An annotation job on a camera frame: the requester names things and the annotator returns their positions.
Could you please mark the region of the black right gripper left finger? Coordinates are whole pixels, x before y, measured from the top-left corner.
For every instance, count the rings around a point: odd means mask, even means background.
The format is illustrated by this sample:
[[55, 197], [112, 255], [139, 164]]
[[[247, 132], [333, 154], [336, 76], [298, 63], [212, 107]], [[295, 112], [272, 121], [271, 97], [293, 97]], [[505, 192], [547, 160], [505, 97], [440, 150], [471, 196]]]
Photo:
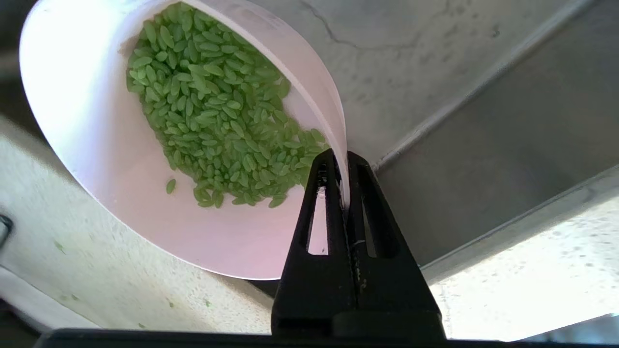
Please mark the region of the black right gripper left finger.
[[[309, 175], [272, 308], [274, 335], [331, 335], [334, 319], [356, 307], [334, 152], [319, 154]], [[325, 192], [328, 254], [312, 255], [308, 247], [320, 189]]]

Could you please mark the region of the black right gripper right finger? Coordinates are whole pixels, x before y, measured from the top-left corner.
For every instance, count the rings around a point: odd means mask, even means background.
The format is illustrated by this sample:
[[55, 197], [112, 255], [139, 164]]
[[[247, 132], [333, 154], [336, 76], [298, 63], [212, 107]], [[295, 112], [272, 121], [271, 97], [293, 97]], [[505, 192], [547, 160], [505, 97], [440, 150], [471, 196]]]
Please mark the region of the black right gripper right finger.
[[445, 339], [442, 313], [369, 163], [349, 152], [346, 222], [354, 305], [349, 337]]

